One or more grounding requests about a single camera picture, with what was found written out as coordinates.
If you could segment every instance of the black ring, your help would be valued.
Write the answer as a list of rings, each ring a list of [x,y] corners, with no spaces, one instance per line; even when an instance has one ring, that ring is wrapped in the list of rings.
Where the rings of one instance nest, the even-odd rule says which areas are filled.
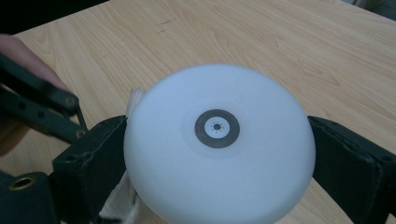
[[[220,117],[230,124],[230,131],[228,134],[222,138],[213,138],[209,136],[205,131],[206,122],[214,117]],[[220,109],[208,110],[204,114],[202,114],[198,120],[195,122],[195,135],[197,138],[206,146],[213,148],[223,148],[230,146],[232,143],[236,141],[239,136],[239,122],[236,117],[225,111]]]

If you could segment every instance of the center hole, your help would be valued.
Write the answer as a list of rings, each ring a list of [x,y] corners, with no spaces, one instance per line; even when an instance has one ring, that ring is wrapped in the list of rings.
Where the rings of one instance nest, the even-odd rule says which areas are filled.
[[[220,130],[221,126],[220,126],[219,124],[215,124],[215,126],[213,126],[213,128],[214,128],[215,130]]]
[[[15,181],[9,185],[9,188],[11,190],[26,189],[27,187],[33,185],[33,183],[35,183],[35,178],[33,176],[27,176]]]

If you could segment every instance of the finger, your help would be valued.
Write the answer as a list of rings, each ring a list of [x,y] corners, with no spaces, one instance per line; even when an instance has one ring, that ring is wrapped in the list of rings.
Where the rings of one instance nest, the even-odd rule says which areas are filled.
[[[0,53],[33,75],[69,91],[56,73],[29,50],[22,41],[11,35],[0,35]]]

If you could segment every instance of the black clamp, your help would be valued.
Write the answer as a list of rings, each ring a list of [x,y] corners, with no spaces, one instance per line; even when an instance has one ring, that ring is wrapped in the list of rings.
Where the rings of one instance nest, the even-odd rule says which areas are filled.
[[[0,113],[39,132],[74,143],[87,131],[78,98],[60,90],[0,55]],[[78,124],[70,118],[77,116]]]

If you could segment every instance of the black bracket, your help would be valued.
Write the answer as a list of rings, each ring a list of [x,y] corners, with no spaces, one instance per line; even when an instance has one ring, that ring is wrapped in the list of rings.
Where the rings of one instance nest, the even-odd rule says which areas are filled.
[[[88,131],[76,95],[33,76],[3,55],[0,83],[5,86],[0,86],[0,113],[67,143]],[[78,124],[70,120],[75,115]]]
[[[100,122],[52,161],[49,176],[0,173],[1,223],[103,223],[99,212],[125,172],[125,128],[125,116]]]
[[[314,178],[354,223],[396,216],[396,155],[330,120],[309,117],[315,136]]]

